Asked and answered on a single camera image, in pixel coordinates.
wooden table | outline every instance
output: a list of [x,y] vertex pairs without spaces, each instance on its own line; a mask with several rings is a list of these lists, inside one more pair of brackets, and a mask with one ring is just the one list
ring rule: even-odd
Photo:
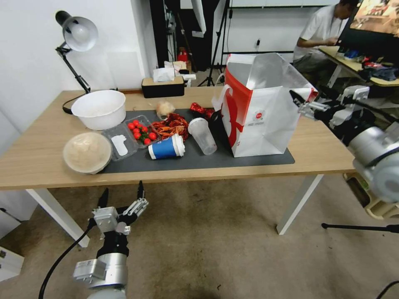
[[[192,102],[211,106],[214,88],[187,88],[181,97],[166,98],[176,108],[188,108]],[[323,174],[352,172],[353,157],[321,122],[301,118],[289,144],[294,164],[214,169],[186,169],[155,172],[80,175],[63,163],[62,149],[73,136],[89,131],[62,104],[81,91],[64,91],[36,119],[24,134],[0,157],[0,190],[26,189],[75,240],[82,229],[46,188],[101,186],[117,184],[251,178],[257,176],[306,175],[306,179],[277,226],[284,234],[311,195]],[[141,93],[126,95],[126,110],[152,110],[158,98],[145,99]],[[86,247],[86,237],[80,245]]]
[[[324,54],[327,55],[328,59],[331,61],[335,62],[337,64],[337,67],[335,68],[334,73],[331,76],[330,81],[328,82],[328,87],[332,87],[337,80],[338,76],[340,75],[342,71],[342,67],[348,70],[350,73],[358,76],[359,74],[357,71],[362,69],[362,65],[358,62],[354,62],[351,60],[347,60],[341,56],[337,56],[339,47],[327,47],[327,46],[322,46],[319,47],[319,50],[323,52]],[[378,78],[371,77],[370,82],[372,82],[375,85],[381,86],[381,87],[394,87],[394,86],[399,86],[399,79],[396,79],[395,81],[386,81]]]

person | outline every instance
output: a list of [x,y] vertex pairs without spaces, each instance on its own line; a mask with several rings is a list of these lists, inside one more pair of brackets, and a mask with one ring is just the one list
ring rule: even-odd
[[334,46],[359,0],[340,0],[315,12],[299,36],[294,49],[294,67],[301,73],[325,72],[333,65],[318,50]]

white t-shirt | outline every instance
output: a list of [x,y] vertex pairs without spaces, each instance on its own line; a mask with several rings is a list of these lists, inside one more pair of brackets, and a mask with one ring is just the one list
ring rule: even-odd
[[[339,37],[348,20],[334,17],[335,5],[320,8],[309,19],[300,38],[304,40],[322,41],[330,37]],[[300,48],[295,46],[294,61],[304,57],[306,54],[318,53],[318,47]]]

lamp arm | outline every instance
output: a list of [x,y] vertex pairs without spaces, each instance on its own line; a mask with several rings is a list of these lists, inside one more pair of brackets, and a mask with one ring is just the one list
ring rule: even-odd
[[66,48],[65,46],[66,46],[66,42],[62,43],[61,46],[57,47],[55,50],[57,51],[59,56],[61,56],[62,60],[69,67],[71,72],[74,74],[76,81],[78,81],[80,86],[84,89],[85,93],[90,93],[90,91],[91,91],[90,85],[86,82],[86,80],[81,75],[78,75],[78,73],[74,70],[72,65],[67,60],[67,54],[70,51],[72,51],[72,49]]

white cup lid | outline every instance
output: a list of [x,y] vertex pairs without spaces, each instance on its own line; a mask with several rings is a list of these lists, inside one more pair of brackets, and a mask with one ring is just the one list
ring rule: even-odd
[[175,148],[175,151],[177,150],[176,155],[182,157],[184,155],[184,152],[186,151],[183,143],[183,137],[181,137],[179,134],[174,134],[172,136],[172,139],[173,139],[173,147]]

